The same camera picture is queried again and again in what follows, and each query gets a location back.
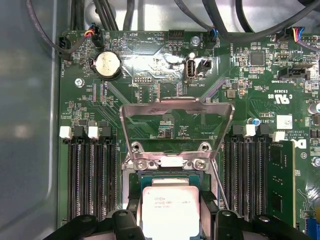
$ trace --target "label sticker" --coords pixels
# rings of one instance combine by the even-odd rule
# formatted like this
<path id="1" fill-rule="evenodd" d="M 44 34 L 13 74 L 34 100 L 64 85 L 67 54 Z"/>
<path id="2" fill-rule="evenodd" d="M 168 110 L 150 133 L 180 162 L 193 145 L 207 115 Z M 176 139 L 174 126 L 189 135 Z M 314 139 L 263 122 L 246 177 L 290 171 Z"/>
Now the label sticker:
<path id="1" fill-rule="evenodd" d="M 276 128 L 277 129 L 292 129 L 292 115 L 277 115 L 276 116 Z"/>

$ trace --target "integrated circuit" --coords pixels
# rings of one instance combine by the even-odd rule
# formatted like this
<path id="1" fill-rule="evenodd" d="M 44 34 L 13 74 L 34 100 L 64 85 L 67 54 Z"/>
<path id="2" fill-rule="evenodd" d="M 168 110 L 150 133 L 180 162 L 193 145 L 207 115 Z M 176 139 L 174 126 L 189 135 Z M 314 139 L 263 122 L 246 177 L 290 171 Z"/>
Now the integrated circuit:
<path id="1" fill-rule="evenodd" d="M 251 66 L 263 66 L 265 65 L 265 53 L 262 51 L 252 51 L 250 53 Z"/>

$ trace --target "chip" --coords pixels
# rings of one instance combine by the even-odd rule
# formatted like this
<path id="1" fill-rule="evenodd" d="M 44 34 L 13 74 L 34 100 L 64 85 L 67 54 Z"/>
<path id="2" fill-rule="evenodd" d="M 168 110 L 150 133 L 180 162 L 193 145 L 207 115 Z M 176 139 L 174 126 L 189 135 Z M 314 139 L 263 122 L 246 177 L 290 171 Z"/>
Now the chip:
<path id="1" fill-rule="evenodd" d="M 236 98 L 236 90 L 235 89 L 228 89 L 226 91 L 226 97 L 228 99 L 235 99 Z"/>
<path id="2" fill-rule="evenodd" d="M 265 65 L 265 54 L 260 51 L 253 51 L 250 53 L 250 64 L 254 65 Z"/>
<path id="3" fill-rule="evenodd" d="M 200 204 L 196 186 L 147 186 L 142 199 L 145 237 L 190 239 L 199 234 Z"/>
<path id="4" fill-rule="evenodd" d="M 275 210 L 282 213 L 282 197 L 280 195 L 273 192 L 271 204 Z"/>

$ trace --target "mounting hole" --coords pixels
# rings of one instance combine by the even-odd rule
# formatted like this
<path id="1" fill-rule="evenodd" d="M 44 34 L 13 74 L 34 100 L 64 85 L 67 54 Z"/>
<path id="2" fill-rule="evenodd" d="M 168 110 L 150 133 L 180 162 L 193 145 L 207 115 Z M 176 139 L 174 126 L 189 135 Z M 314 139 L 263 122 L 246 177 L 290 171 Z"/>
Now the mounting hole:
<path id="1" fill-rule="evenodd" d="M 122 211 L 122 212 L 119 213 L 120 217 L 124 217 L 124 216 L 127 216 L 127 215 L 128 215 L 128 213 L 126 211 Z"/>
<path id="2" fill-rule="evenodd" d="M 203 151 L 208 151 L 209 150 L 209 146 L 208 145 L 203 145 L 202 146 L 202 150 Z"/>

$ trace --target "silver metal frame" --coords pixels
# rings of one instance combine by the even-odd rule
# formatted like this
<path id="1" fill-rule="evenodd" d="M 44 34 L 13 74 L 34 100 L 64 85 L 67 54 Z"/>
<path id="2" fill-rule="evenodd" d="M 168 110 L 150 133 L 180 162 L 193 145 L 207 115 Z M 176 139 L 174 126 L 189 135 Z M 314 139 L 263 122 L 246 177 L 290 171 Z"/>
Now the silver metal frame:
<path id="1" fill-rule="evenodd" d="M 168 154 L 165 152 L 145 152 L 140 142 L 130 141 L 126 118 L 135 115 L 164 115 L 168 110 L 172 109 L 182 109 L 188 114 L 218 114 L 224 116 L 225 119 L 222 120 L 220 132 L 214 142 L 213 148 L 208 142 L 202 142 L 198 147 L 198 151 L 183 151 L 181 153 Z M 182 167 L 183 170 L 206 171 L 210 174 L 213 172 L 215 179 L 212 177 L 212 181 L 216 184 L 211 184 L 211 190 L 217 195 L 216 185 L 218 185 L 225 208 L 229 209 L 227 198 L 219 179 L 215 158 L 229 129 L 234 112 L 235 107 L 231 103 L 203 103 L 199 98 L 194 97 L 166 97 L 162 100 L 156 99 L 155 102 L 150 104 L 122 105 L 120 107 L 120 120 L 128 149 L 127 157 L 121 165 L 121 169 L 123 170 L 123 203 L 128 203 L 130 173 L 157 170 L 159 166 L 163 165 L 164 161 L 178 160 L 177 162 L 180 165 L 175 167 Z"/>
<path id="2" fill-rule="evenodd" d="M 218 137 L 214 143 L 212 150 L 205 151 L 185 151 L 180 154 L 167 154 L 165 152 L 143 152 L 136 151 L 130 141 L 128 126 L 126 124 L 126 118 L 135 115 L 164 115 L 168 110 L 181 109 L 185 110 L 188 114 L 218 114 L 226 117 L 222 121 L 222 126 Z M 232 121 L 235 107 L 228 102 L 224 103 L 203 103 L 199 98 L 194 97 L 165 97 L 162 100 L 156 99 L 155 102 L 150 104 L 124 104 L 120 107 L 120 120 L 124 131 L 124 137 L 126 146 L 128 148 L 128 154 L 134 165 L 141 160 L 160 160 L 171 157 L 182 157 L 184 160 L 194 159 L 206 159 L 209 158 L 211 164 L 214 164 L 214 159 L 217 156 L 217 152 L 221 147 L 224 136 L 228 131 L 228 127 Z"/>

